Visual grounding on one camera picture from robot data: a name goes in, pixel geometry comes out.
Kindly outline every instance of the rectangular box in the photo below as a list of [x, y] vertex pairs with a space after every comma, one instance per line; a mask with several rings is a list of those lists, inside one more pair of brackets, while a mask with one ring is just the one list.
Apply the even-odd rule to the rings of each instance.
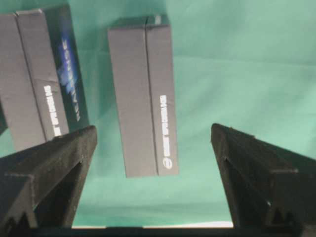
[[108, 30], [127, 177], [178, 173], [170, 25], [165, 16]]
[[6, 36], [0, 60], [10, 67], [0, 75], [0, 99], [16, 150], [88, 126], [69, 6], [3, 18], [10, 27], [1, 21], [1, 35]]
[[0, 99], [17, 151], [45, 142], [14, 14], [0, 15]]
[[146, 43], [158, 174], [177, 174], [172, 41], [166, 16], [148, 18]]

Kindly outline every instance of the teal surface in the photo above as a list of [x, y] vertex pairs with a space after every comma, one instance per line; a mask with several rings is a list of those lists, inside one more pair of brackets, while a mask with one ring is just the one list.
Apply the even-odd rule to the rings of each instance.
[[[60, 1], [1, 1], [0, 12]], [[70, 0], [98, 147], [75, 225], [229, 221], [214, 122], [316, 157], [316, 1]], [[166, 13], [172, 24], [180, 174], [126, 179], [106, 28]], [[13, 151], [8, 132], [3, 154]]]

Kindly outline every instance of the dark gray box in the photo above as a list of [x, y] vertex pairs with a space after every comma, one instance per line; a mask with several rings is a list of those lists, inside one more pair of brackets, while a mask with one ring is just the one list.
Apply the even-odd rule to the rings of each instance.
[[127, 177], [178, 173], [170, 25], [165, 16], [108, 30]]
[[17, 151], [45, 142], [16, 16], [0, 15], [0, 99]]
[[0, 100], [16, 150], [88, 126], [69, 6], [2, 15], [0, 35]]
[[16, 14], [45, 140], [49, 141], [69, 129], [45, 13], [35, 9]]

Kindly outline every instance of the circular logo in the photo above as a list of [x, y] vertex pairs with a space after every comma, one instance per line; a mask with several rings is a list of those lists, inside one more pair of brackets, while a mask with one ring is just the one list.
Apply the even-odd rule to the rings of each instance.
[[168, 157], [163, 158], [163, 166], [166, 167], [167, 169], [172, 168], [172, 160]]

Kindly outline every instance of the green backdrop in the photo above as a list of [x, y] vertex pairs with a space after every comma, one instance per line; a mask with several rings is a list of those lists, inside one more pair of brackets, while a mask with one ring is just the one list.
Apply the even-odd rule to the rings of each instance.
[[[0, 12], [63, 1], [0, 1]], [[75, 225], [230, 221], [210, 145], [214, 122], [316, 157], [315, 0], [70, 0], [99, 142]], [[126, 179], [107, 27], [166, 13], [172, 23], [180, 174]], [[13, 152], [10, 134], [2, 155]]]

